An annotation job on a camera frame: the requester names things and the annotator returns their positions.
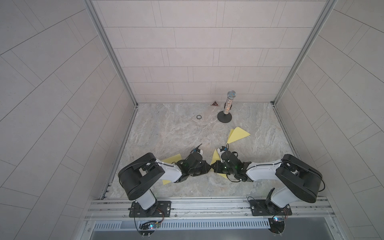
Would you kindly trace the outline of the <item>right controller circuit board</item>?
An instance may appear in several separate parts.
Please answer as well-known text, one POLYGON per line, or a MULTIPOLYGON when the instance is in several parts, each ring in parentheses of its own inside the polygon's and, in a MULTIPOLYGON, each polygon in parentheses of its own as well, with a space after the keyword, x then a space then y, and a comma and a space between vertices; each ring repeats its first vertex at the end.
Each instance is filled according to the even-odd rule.
POLYGON ((269 231, 275 235, 282 235, 285 230, 285 219, 281 217, 268 218, 269 231))

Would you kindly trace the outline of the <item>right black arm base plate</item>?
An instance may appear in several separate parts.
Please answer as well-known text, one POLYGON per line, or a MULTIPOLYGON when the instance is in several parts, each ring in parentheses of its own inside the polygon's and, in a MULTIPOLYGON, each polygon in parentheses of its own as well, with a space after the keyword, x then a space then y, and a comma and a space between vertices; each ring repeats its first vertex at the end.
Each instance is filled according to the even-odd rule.
POLYGON ((248 199, 251 212, 253 216, 291 216, 292 209, 290 205, 286 205, 284 208, 279 208, 271 201, 262 199, 248 199))

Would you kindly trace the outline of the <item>colourful tube on black stand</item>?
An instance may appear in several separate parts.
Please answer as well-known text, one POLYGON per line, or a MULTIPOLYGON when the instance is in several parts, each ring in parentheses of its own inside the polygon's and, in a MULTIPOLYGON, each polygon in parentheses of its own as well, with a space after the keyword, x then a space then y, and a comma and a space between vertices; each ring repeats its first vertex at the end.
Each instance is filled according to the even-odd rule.
POLYGON ((217 119, 221 123, 229 123, 232 120, 232 115, 230 110, 232 108, 233 100, 236 97, 236 92, 231 90, 227 93, 227 100, 225 102, 224 110, 219 112, 217 115, 217 119))

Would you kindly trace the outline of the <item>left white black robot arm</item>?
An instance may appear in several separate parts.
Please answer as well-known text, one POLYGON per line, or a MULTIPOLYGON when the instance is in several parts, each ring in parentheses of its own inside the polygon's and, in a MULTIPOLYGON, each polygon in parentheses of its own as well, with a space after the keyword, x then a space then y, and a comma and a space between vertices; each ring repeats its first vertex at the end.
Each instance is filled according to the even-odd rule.
POLYGON ((198 177, 211 170, 200 150, 193 150, 186 159, 168 164, 147 153, 122 168, 118 173, 119 183, 131 201, 147 211, 157 207, 157 199, 151 187, 159 180, 181 183, 188 177, 198 177))

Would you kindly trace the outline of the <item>left controller circuit board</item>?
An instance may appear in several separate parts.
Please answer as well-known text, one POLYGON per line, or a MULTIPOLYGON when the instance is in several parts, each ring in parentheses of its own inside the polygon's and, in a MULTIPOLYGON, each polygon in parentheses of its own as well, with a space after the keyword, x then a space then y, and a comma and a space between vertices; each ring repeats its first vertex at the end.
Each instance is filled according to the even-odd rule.
POLYGON ((157 221, 148 221, 145 223, 141 223, 139 227, 139 233, 142 237, 150 237, 155 232, 155 230, 159 228, 160 225, 161 223, 157 221))

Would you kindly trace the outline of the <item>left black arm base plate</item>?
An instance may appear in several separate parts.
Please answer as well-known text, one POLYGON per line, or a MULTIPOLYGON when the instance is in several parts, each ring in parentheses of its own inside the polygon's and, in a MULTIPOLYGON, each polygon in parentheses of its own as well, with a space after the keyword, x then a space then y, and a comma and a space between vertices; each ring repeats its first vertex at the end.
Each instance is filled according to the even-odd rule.
POLYGON ((171 211, 171 201, 156 201, 154 205, 144 210, 138 202, 133 202, 129 208, 130 218, 168 218, 171 211))

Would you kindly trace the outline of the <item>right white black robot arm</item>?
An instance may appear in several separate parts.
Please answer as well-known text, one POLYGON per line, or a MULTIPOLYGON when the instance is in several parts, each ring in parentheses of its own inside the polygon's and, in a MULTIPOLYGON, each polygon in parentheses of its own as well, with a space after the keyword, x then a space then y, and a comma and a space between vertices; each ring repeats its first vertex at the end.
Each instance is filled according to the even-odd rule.
POLYGON ((276 207, 298 200, 315 203, 323 183, 322 174, 293 155, 286 154, 282 159, 267 163, 242 162, 238 153, 228 148, 218 149, 220 159, 211 166, 215 173, 232 175, 241 182, 276 180, 284 184, 279 191, 270 191, 266 202, 276 207))

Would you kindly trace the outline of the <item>controller circuit board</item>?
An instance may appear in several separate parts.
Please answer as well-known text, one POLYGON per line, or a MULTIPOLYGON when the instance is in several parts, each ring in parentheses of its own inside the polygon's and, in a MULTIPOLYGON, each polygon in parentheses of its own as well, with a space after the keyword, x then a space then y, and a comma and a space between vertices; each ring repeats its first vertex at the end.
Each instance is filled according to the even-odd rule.
POLYGON ((285 230, 285 219, 281 217, 268 218, 269 231, 275 235, 282 235, 285 230))
POLYGON ((157 221, 148 221, 145 223, 141 223, 139 227, 139 233, 142 237, 150 237, 155 232, 155 230, 159 228, 160 225, 161 223, 157 221))

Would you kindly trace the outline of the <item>aluminium mounting rail frame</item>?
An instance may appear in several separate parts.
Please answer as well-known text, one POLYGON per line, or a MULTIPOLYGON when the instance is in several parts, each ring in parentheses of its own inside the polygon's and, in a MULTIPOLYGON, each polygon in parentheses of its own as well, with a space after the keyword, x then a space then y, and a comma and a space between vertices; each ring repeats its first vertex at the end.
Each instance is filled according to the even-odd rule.
MULTIPOLYGON (((250 219, 254 218, 248 199, 260 197, 216 197, 216 198, 158 198, 158 201, 171 201, 170 216, 165 220, 187 219, 250 219)), ((129 208, 132 201, 128 199, 93 200, 85 212, 88 221, 132 220, 129 208)), ((297 201, 290 204, 291 218, 335 217, 336 214, 326 197, 318 197, 314 204, 297 201)), ((271 218, 273 216, 256 216, 271 218)))

